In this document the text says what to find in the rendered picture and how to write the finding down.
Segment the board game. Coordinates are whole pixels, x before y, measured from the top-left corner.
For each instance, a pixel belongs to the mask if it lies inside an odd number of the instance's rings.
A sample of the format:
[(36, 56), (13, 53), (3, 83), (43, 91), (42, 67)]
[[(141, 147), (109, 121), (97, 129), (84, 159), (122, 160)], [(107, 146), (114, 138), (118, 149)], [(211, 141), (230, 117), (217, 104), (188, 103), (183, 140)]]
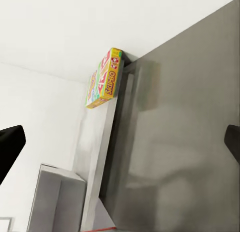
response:
[(122, 50), (111, 48), (92, 72), (85, 107), (93, 109), (114, 98)]

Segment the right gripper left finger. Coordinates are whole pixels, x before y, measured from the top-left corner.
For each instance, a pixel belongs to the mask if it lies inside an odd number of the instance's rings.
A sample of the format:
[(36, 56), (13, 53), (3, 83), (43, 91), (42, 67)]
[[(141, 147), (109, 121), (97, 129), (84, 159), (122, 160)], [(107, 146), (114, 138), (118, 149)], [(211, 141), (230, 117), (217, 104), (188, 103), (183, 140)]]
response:
[(22, 125), (0, 130), (0, 184), (26, 144)]

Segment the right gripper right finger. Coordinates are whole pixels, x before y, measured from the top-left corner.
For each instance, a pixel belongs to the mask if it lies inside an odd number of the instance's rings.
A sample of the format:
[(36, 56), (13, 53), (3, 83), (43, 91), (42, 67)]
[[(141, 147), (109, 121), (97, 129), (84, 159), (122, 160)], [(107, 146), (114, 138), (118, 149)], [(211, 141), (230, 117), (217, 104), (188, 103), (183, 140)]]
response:
[(232, 153), (238, 164), (240, 165), (240, 127), (235, 125), (228, 125), (224, 143)]

